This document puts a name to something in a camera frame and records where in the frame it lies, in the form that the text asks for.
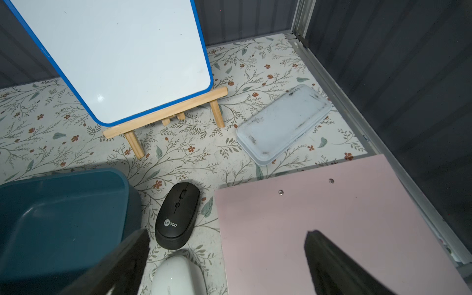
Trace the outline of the teal storage box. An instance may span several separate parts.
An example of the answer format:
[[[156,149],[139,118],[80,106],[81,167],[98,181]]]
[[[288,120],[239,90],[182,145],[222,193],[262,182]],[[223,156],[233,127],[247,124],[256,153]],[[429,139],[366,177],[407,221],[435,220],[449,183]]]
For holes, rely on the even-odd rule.
[[[141,197],[103,168],[1,186],[1,293],[57,295],[141,227]]]

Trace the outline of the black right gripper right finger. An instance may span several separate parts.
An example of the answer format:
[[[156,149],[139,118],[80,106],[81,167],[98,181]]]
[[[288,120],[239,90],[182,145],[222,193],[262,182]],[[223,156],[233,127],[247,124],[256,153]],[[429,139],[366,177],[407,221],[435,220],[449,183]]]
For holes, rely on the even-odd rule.
[[[392,295],[320,231],[306,235],[304,251],[318,295]]]

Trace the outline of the black Lecoo mouse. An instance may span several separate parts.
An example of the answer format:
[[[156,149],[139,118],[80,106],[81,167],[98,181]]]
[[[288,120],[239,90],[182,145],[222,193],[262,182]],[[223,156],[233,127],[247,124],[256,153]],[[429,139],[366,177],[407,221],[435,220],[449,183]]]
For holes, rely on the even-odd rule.
[[[158,212],[156,242],[168,250],[178,250],[189,240],[196,222],[200,190],[192,183],[174,185]]]

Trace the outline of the white slim mouse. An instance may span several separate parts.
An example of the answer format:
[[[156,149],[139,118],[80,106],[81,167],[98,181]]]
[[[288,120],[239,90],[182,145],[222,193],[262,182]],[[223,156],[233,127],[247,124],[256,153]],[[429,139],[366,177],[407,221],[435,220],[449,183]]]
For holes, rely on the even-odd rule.
[[[151,295],[206,295],[207,288],[200,268],[187,257],[166,259],[154,275]]]

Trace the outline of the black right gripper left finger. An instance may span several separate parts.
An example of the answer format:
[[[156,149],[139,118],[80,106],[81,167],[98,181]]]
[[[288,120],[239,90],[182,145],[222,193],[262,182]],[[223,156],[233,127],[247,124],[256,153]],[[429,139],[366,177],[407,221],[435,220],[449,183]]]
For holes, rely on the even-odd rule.
[[[62,295],[136,295],[149,254],[150,238],[146,229],[129,235],[118,247],[72,284]]]

